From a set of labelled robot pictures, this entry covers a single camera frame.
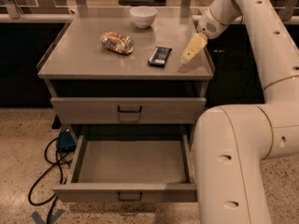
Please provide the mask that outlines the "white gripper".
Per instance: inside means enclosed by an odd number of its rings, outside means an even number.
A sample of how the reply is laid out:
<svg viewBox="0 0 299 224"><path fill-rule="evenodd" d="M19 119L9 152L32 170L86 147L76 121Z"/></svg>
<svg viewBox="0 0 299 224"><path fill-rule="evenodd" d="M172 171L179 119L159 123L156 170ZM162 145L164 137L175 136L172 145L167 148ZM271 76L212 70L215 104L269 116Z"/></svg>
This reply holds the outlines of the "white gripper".
<svg viewBox="0 0 299 224"><path fill-rule="evenodd" d="M207 44L207 39L215 39L226 30L226 26L220 24L212 15L211 9L207 9L198 20L197 31L183 51L180 60L188 63Z"/></svg>

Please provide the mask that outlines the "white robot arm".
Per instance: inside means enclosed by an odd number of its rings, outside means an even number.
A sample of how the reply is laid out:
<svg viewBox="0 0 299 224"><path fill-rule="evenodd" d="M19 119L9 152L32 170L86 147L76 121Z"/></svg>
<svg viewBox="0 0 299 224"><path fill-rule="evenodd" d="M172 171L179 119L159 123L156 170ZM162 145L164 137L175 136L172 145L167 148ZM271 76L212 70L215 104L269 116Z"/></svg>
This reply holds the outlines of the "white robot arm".
<svg viewBox="0 0 299 224"><path fill-rule="evenodd" d="M215 0L181 60L188 63L238 17L246 24L264 101L216 106L197 120L200 224L272 224L260 163L299 150L299 49L270 0Z"/></svg>

